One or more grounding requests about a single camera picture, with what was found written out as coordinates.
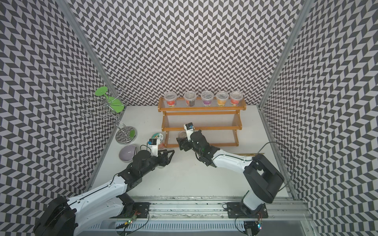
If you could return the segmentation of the tall red illustrated-lid container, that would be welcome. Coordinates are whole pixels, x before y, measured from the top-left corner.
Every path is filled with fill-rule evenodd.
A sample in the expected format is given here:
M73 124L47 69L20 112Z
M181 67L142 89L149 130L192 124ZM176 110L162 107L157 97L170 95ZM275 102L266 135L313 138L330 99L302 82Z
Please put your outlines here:
M158 133L153 134L151 136L151 138L158 140L158 142L159 142L158 149L159 150L165 149L165 143L164 143L165 136L162 132L158 132Z

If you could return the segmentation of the red-label seed container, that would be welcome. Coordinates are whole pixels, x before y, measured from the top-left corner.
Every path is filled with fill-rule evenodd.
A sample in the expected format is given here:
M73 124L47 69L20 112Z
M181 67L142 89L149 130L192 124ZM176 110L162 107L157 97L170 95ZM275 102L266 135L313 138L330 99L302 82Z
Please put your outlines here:
M197 94L194 91L187 91L184 93L185 102L189 107L193 107L195 105L196 98Z

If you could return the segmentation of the dark seed container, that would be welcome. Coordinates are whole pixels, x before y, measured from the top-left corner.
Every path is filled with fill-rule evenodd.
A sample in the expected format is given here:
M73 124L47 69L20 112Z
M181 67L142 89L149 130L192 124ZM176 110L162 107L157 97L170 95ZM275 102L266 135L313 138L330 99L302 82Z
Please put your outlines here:
M214 99L214 94L211 91L203 91L201 93L201 100L204 106L211 106Z

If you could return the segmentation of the orange seed container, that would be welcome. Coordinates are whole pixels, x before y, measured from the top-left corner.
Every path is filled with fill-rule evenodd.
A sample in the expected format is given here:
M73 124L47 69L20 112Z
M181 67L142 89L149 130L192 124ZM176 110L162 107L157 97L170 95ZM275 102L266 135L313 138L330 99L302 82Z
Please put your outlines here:
M229 98L229 95L227 92L225 91L217 92L216 94L217 105L221 107L225 106L228 98Z

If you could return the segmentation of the red seed container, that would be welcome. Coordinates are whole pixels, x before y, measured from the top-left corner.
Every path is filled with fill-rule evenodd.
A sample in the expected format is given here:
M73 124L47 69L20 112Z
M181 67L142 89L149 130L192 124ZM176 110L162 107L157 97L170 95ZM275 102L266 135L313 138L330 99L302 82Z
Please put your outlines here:
M230 103L233 106L238 106L243 97L244 96L240 91L233 91L230 93Z

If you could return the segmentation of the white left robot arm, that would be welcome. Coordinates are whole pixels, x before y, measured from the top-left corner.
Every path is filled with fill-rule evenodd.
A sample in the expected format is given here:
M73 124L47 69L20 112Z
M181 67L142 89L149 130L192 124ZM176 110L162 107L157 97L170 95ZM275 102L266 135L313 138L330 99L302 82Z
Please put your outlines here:
M152 155L148 150L141 150L111 181L69 199L60 196L52 200L35 223L33 233L36 236L76 236L96 223L120 215L124 208L132 209L134 201L127 192L158 166L170 164L174 153L174 150L164 149Z

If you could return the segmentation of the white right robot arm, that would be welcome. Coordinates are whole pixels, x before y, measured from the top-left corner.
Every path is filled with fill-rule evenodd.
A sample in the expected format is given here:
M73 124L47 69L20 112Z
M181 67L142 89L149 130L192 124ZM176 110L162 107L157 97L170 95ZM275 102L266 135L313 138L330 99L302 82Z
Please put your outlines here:
M251 188L240 202L244 216L252 218L263 210L265 204L273 203L284 177L263 154L258 153L254 157L232 154L210 145L201 130L186 133L186 138L176 138L180 150L193 150L196 158L206 166L244 175Z

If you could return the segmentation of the orange three-tier wooden shelf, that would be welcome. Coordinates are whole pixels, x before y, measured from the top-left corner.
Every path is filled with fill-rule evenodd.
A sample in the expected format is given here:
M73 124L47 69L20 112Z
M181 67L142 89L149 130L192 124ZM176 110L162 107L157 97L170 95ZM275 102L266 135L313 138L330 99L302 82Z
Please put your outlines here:
M165 133L165 146L177 148L176 138L184 130L184 125L192 123L195 130L209 131L212 136L207 141L217 147L237 147L238 130L242 130L240 112L245 111L247 105L242 100L238 106L233 106L228 100L225 106L218 106L213 100L210 106L204 106L200 98L195 105L189 107L184 98L176 100L176 106L170 107L163 97L159 98L158 111L162 112L161 130Z

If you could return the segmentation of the lilac bowl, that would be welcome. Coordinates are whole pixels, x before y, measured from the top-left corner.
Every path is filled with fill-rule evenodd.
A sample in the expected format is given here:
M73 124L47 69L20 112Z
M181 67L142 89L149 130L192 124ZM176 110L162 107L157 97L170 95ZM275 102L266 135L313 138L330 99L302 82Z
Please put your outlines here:
M119 159L123 162L130 162L137 152L138 149L135 145L127 145L120 150Z

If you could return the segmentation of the golden patterned knife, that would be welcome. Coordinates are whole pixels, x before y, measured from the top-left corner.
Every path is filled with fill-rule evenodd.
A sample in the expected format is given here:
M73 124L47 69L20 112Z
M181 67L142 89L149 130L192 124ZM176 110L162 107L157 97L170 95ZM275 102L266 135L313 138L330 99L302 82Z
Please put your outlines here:
M257 156L258 154L265 155L265 153L237 153L236 155L247 156L247 157L254 157L254 156Z

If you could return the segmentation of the chrome stand with green cups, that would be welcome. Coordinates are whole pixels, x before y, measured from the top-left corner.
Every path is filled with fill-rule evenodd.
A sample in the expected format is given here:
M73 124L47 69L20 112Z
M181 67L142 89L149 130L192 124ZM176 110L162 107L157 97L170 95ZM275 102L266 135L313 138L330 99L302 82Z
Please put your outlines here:
M94 92L92 97L83 99L82 116L110 118L114 120L117 132L116 141L119 144L130 144L137 137L137 130L132 126L127 126L121 121L121 114L126 109L126 104L122 100L124 93L119 91L117 95L110 95L109 88L102 86Z

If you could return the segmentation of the metal base rail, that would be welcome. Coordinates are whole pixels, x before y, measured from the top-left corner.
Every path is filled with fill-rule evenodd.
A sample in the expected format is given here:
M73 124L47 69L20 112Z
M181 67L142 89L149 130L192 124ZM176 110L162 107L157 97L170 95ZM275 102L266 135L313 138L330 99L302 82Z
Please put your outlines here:
M82 234L106 232L112 236L142 232L236 232L239 236L317 236L307 205L278 197L250 215L238 197L138 197L133 213L91 223Z

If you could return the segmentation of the left metal corner post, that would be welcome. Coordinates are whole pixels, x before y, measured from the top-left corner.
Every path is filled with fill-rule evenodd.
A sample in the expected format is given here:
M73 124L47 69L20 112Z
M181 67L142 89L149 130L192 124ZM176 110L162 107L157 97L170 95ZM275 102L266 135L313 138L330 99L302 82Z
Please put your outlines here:
M119 95L118 91L113 86L111 80L109 79L104 67L102 66L97 54L93 50L91 44L89 43L84 31L82 30L80 24L78 23L76 17L74 16L69 4L67 1L64 0L56 0L55 1L59 8L61 9L62 13L64 14L66 20L68 21L69 25L73 29L74 33L76 34L78 40L84 47L85 51L87 52L89 58L91 59L92 63L94 64L95 68L97 69L99 75L101 76L104 84L110 89L110 92L113 95Z

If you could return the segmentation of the metal corner post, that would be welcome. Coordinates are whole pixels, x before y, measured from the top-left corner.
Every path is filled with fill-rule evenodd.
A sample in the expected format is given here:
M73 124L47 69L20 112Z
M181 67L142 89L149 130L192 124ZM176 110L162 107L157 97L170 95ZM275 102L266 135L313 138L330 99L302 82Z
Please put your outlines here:
M264 105L266 104L278 78L279 75L284 67L284 64L286 60L288 59L290 52L296 42L296 39L303 27L303 24L306 22L306 18L308 14L310 13L310 10L312 9L312 6L315 1L312 0L305 0L303 3L303 6L299 12L298 18L295 20L292 30L290 31L290 34L288 36L287 42L284 46L284 49L282 51L282 54L280 55L280 58L278 60L277 66L273 71L273 74L271 76L271 79L269 80L269 83L267 85L267 88L262 96L262 99L258 105L258 108L261 110Z
M76 34L78 40L84 47L85 51L87 52L89 58L91 59L92 63L94 64L95 68L97 69L99 75L101 76L104 84L110 89L110 92L113 95L119 95L118 91L113 86L111 80L109 79L104 67L102 66L97 54L93 50L91 44L89 43L84 31L82 30L80 24L78 23L76 17L74 16L69 4L67 1L64 0L56 0L55 1L59 8L61 9L62 13L64 14L66 20L68 21L69 25L73 29L74 33Z

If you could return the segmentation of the right metal corner post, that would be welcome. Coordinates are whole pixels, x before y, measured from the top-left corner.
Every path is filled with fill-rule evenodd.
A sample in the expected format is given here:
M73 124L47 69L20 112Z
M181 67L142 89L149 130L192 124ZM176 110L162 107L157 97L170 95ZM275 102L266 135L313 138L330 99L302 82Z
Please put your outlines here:
M296 39L303 27L303 24L306 22L306 18L308 14L310 13L310 10L312 9L312 6L315 1L312 0L305 0L303 3L303 6L299 12L298 18L295 20L292 30L290 31L290 34L288 36L287 42L284 46L284 49L282 51L282 54L280 55L280 58L278 60L277 66L273 71L273 74L271 76L271 79L269 80L269 83L267 85L267 88L262 96L262 99L258 105L258 108L261 110L264 105L266 104L278 78L279 75L284 67L284 64L286 60L288 59L290 52L296 42Z

